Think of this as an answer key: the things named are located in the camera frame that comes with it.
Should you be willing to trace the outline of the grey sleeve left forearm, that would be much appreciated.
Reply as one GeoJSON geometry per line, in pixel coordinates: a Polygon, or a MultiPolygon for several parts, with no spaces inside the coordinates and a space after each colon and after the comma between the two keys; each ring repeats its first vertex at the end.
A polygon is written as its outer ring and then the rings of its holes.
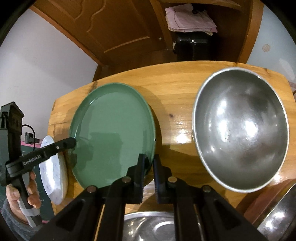
{"type": "Polygon", "coordinates": [[[4,201],[1,214],[18,240],[30,240],[45,224],[42,223],[37,227],[30,227],[27,223],[17,218],[11,211],[8,200],[4,201]]]}

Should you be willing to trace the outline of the person's left hand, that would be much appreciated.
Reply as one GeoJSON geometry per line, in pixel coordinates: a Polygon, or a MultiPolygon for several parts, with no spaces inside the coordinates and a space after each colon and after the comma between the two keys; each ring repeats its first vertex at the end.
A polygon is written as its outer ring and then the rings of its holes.
{"type": "Polygon", "coordinates": [[[6,186],[6,197],[12,213],[30,227],[42,223],[41,201],[35,179],[36,174],[31,171],[6,186]]]}

